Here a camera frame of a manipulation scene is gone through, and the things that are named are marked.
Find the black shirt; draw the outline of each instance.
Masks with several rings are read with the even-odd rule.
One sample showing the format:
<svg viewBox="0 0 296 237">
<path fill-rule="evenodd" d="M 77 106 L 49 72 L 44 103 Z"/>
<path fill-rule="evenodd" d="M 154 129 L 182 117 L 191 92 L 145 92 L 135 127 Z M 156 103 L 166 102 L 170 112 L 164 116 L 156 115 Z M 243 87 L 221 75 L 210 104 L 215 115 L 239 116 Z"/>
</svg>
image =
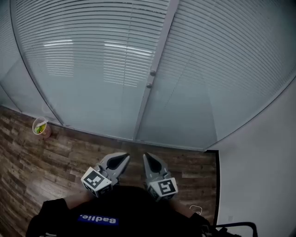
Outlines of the black shirt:
<svg viewBox="0 0 296 237">
<path fill-rule="evenodd" d="M 201 236 L 202 225 L 209 222 L 197 214 L 187 218 L 171 209 L 167 201 L 156 203 L 142 188 L 114 186 L 105 196 L 71 210 L 64 199 L 44 202 L 26 236 L 163 236 L 178 232 Z"/>
</svg>

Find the frosted glass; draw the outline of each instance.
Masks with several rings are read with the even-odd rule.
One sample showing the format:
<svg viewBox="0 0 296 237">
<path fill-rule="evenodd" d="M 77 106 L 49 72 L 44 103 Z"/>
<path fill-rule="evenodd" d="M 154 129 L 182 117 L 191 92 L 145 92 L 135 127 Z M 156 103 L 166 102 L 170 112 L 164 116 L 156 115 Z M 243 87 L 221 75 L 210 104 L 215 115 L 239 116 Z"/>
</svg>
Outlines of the frosted glass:
<svg viewBox="0 0 296 237">
<path fill-rule="evenodd" d="M 59 123 L 40 96 L 20 56 L 8 0 L 0 3 L 0 19 L 0 85 L 22 113 L 35 118 L 46 117 L 51 122 Z"/>
<path fill-rule="evenodd" d="M 205 149 L 295 76 L 293 1 L 180 0 L 138 140 Z"/>
<path fill-rule="evenodd" d="M 15 106 L 15 104 L 8 97 L 6 92 L 3 90 L 2 86 L 0 86 L 0 106 L 5 106 L 17 112 L 20 112 L 19 109 Z"/>
<path fill-rule="evenodd" d="M 64 125 L 131 139 L 168 1 L 16 1 L 22 49 Z"/>
</svg>

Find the black baseboard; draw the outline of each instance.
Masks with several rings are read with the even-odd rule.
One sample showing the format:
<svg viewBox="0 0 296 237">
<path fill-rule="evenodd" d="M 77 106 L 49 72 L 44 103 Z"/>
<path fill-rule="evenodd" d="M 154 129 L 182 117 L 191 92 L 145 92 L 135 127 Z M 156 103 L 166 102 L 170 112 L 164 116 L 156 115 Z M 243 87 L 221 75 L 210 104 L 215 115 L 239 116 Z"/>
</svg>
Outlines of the black baseboard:
<svg viewBox="0 0 296 237">
<path fill-rule="evenodd" d="M 213 225 L 217 225 L 219 203 L 220 203 L 220 159 L 218 150 L 207 150 L 207 153 L 214 153 L 216 156 L 216 206 Z"/>
</svg>

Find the wood laminate flooring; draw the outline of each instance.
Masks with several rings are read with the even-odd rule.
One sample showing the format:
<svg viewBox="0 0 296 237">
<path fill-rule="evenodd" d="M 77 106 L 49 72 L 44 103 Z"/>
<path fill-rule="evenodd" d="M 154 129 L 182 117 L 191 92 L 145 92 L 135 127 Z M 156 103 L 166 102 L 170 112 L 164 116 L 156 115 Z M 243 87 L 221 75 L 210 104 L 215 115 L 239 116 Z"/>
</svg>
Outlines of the wood laminate flooring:
<svg viewBox="0 0 296 237">
<path fill-rule="evenodd" d="M 214 153 L 160 148 L 122 142 L 50 124 L 48 139 L 32 132 L 34 119 L 0 106 L 0 233 L 25 236 L 31 218 L 46 200 L 82 189 L 80 178 L 105 155 L 126 151 L 131 161 L 121 176 L 122 185 L 143 187 L 142 154 L 163 159 L 176 178 L 177 198 L 203 208 L 211 223 L 216 204 Z"/>
</svg>

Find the wire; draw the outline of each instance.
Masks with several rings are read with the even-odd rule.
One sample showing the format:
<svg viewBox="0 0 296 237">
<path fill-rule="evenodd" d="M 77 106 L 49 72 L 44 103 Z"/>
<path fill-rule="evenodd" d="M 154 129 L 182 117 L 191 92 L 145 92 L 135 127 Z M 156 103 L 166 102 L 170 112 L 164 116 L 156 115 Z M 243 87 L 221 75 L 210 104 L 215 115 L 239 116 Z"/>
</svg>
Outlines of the wire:
<svg viewBox="0 0 296 237">
<path fill-rule="evenodd" d="M 201 209 L 201 211 L 200 211 L 200 212 L 195 212 L 194 210 L 191 209 L 191 207 L 193 207 L 193 206 L 195 206 L 195 207 L 199 207 L 199 208 Z M 194 212 L 197 213 L 198 215 L 201 215 L 202 212 L 203 212 L 203 209 L 202 209 L 201 206 L 191 205 L 191 206 L 189 207 L 189 209 L 192 210 L 192 211 L 194 211 Z"/>
</svg>

